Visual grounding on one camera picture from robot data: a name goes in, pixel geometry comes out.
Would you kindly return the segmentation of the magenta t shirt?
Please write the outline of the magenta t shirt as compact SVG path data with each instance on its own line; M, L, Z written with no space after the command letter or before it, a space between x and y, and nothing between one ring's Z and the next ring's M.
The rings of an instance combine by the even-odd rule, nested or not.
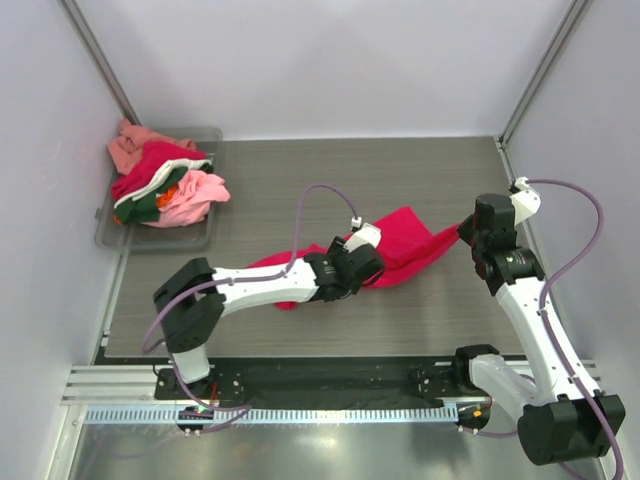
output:
M409 206L403 206L374 222L381 230L378 245L385 271L364 288L384 289L408 282L442 258L459 240L458 225L432 233Z

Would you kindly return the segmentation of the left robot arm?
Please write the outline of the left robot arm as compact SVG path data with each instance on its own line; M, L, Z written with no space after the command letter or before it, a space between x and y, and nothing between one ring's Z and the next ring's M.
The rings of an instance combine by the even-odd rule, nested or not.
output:
M205 258L189 261L153 295L165 345L187 385L209 375L206 351L218 321L241 310L281 302L332 302L356 294L384 272L379 231L361 229L336 237L325 253L292 263L212 268Z

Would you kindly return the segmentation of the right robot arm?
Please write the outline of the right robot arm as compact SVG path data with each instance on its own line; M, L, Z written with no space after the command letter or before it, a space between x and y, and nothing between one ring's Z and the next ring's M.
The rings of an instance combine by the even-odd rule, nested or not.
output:
M531 379L490 345L458 348L453 376L497 401L515 422L525 455L538 466L618 455L614 440L625 407L619 396L601 390L578 358L544 289L541 264L517 243L517 225L540 206L531 189L483 194L458 228L477 275L517 333Z

